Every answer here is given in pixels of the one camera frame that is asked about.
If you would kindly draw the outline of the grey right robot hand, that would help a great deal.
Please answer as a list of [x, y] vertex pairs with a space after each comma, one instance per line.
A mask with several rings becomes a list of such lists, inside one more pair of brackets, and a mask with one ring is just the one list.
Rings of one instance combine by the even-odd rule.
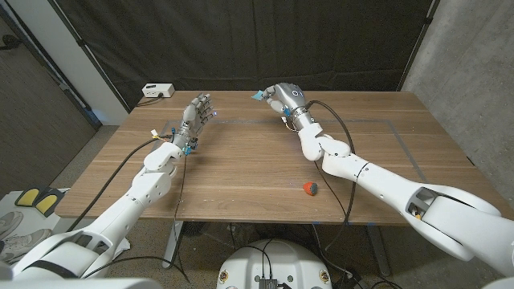
[[263, 99], [296, 130], [313, 124], [303, 91], [293, 83], [277, 83], [263, 91]]

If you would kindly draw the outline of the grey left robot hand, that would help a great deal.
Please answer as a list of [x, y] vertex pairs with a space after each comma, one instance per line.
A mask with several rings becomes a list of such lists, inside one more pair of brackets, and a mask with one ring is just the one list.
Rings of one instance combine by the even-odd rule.
[[198, 147], [198, 137], [206, 123], [217, 115], [210, 94], [200, 93], [185, 108], [182, 121], [173, 136], [172, 143], [184, 155]]

